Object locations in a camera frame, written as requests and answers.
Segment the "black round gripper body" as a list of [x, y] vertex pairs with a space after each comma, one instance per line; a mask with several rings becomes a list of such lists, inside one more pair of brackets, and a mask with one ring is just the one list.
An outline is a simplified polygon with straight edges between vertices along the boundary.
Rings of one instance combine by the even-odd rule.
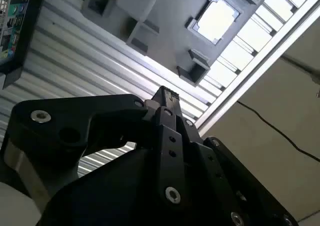
[[138, 149], [61, 189], [42, 225], [225, 225], [227, 210], [198, 160]]

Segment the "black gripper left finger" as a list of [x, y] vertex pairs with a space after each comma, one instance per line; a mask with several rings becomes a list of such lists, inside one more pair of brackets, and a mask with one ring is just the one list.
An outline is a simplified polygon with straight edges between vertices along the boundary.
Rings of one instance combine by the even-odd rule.
[[128, 142], [139, 153], [156, 151], [157, 179], [164, 167], [182, 165], [179, 97], [160, 87], [143, 101], [132, 94], [29, 100], [16, 104], [3, 141], [3, 159], [14, 187], [36, 205], [46, 205], [78, 179], [82, 157]]

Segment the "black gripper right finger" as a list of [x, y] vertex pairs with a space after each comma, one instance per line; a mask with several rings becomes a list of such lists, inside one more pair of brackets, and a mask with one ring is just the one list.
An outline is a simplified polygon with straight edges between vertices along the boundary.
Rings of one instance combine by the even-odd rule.
[[213, 216], [218, 225], [297, 225], [294, 217], [217, 138], [201, 139], [182, 116], [180, 97], [171, 94], [189, 166], [192, 203], [200, 219]]

